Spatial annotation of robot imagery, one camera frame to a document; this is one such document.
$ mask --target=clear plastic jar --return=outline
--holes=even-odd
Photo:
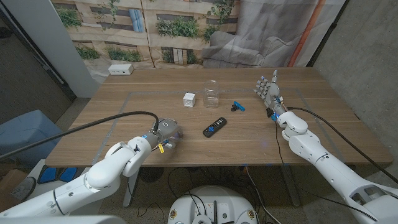
[[[220,85],[217,81],[208,80],[205,82],[205,91],[203,92],[203,104],[205,107],[217,108],[219,93]]]

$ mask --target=tabletop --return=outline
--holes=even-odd
[[[144,166],[269,166],[281,165],[275,139],[276,126],[266,116],[264,102],[253,92],[261,76],[272,78],[274,68],[135,70],[127,76],[109,76],[70,128],[128,111],[150,111],[160,118],[172,118],[183,129],[183,141],[161,154],[154,151]],[[203,106],[203,84],[220,84],[218,108]],[[371,159],[392,162],[389,151],[351,111],[313,68],[278,68],[278,85],[285,106],[311,110],[344,134]],[[186,92],[196,94],[193,108],[183,105]],[[245,111],[231,111],[237,101]],[[368,161],[342,140],[325,123],[304,111],[294,113],[322,145],[347,164]],[[202,131],[218,118],[228,122],[211,138]],[[142,136],[154,118],[127,116],[63,137],[45,163],[52,167],[89,167],[102,160],[117,142]],[[309,165],[289,148],[278,128],[278,140],[286,164]]]

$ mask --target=orange pipe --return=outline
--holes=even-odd
[[[317,6],[313,10],[312,16],[307,24],[307,27],[305,28],[303,35],[300,38],[300,41],[298,42],[296,49],[293,52],[292,57],[290,58],[289,64],[287,65],[288,67],[293,67],[294,63],[296,62],[297,57],[299,56],[299,53],[301,49],[304,46],[305,41],[307,40],[308,36],[310,35],[310,32],[312,30],[313,25],[318,19],[319,14],[321,13],[321,10],[323,6],[325,5],[326,0],[319,0]]]

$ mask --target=robot finger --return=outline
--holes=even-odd
[[[271,82],[276,83],[277,80],[278,80],[278,70],[275,70]]]
[[[259,95],[263,100],[266,98],[266,96],[262,93],[262,91],[254,90],[254,92],[257,93],[257,95]]]
[[[264,87],[264,86],[266,85],[265,83],[263,83],[263,82],[260,81],[260,80],[257,81],[257,84],[258,84],[259,86],[261,86],[261,87]]]
[[[256,85],[256,87],[257,87],[260,91],[262,91],[263,94],[265,94],[265,95],[267,94],[267,92],[268,92],[267,89],[261,87],[260,85]]]
[[[269,81],[268,81],[268,79],[264,78],[263,76],[261,77],[261,79],[262,79],[262,82],[264,83],[265,87],[266,87],[266,88],[269,88]]]

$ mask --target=blue object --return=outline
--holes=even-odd
[[[61,130],[40,110],[28,112],[0,125],[0,154],[11,152],[33,142],[61,133]],[[20,152],[11,159],[19,159],[28,167],[35,167],[47,158],[60,138]]]
[[[139,9],[129,9],[129,14],[134,31],[144,32],[144,23],[142,20],[141,11]]]
[[[42,175],[40,175],[38,184],[44,184],[47,182],[55,181],[55,173],[57,172],[56,168],[48,167],[44,170]]]
[[[236,105],[241,111],[244,111],[244,107],[240,105],[238,102],[234,101],[234,105]]]
[[[278,119],[277,115],[274,113],[273,115],[271,115],[271,119],[273,121],[276,121]]]
[[[64,181],[64,182],[69,182],[71,180],[73,180],[73,177],[75,176],[77,171],[76,167],[72,167],[72,168],[66,168],[65,171],[63,171],[63,173],[60,176],[60,180]]]

